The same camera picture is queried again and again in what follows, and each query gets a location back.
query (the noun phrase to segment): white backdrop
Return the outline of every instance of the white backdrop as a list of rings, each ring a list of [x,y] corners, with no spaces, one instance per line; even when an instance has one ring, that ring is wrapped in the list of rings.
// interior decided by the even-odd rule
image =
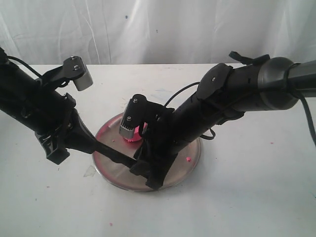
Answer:
[[[0,0],[0,46],[29,64],[316,59],[316,0]]]

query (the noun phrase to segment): metal plate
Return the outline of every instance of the metal plate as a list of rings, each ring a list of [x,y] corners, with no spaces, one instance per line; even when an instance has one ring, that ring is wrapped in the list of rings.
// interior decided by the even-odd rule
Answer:
[[[96,138],[107,146],[129,157],[133,157],[142,141],[127,142],[119,135],[119,124],[122,116],[123,114],[117,115],[104,124],[98,131]],[[184,148],[175,159],[160,189],[176,185],[183,181],[195,168],[200,156],[200,149],[199,139],[196,139]],[[145,185],[146,179],[130,173],[128,167],[114,163],[98,152],[93,153],[93,160],[98,172],[111,184],[130,191],[152,191],[151,188]]]

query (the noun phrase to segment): pink object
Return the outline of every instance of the pink object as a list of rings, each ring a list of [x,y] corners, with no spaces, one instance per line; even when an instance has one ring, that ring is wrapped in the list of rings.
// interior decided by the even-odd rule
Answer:
[[[137,127],[137,128],[135,128],[135,131],[134,131],[134,136],[133,136],[133,138],[132,139],[126,139],[126,138],[124,138],[126,141],[128,141],[128,142],[137,142],[137,141],[140,141],[140,140],[142,140],[142,137],[139,135],[139,126]]]

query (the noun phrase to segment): table surface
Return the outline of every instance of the table surface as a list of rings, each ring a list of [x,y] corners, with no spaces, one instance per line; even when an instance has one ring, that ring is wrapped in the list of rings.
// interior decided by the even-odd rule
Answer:
[[[92,87],[77,92],[70,83],[59,92],[76,99],[96,134],[133,94],[164,103],[212,66],[90,65]],[[40,73],[54,67],[34,66]],[[316,118],[316,100],[308,102]],[[315,236],[316,150],[301,103],[246,113],[214,131],[184,182],[133,193],[106,182],[91,155],[71,150],[59,166],[46,160],[34,133],[0,112],[0,236]]]

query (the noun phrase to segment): white table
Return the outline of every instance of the white table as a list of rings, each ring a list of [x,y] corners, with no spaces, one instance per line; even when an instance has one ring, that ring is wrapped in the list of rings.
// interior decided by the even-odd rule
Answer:
[[[91,88],[77,92],[70,84],[59,91],[76,99],[96,134],[133,94],[164,103],[212,66],[90,65]],[[40,73],[54,67],[34,66]],[[316,118],[316,100],[308,102]],[[314,237],[316,149],[301,103],[288,111],[247,113],[214,130],[216,139],[203,141],[187,180],[132,193],[94,173],[91,155],[71,151],[60,166],[46,160],[33,132],[1,112],[0,236]]]

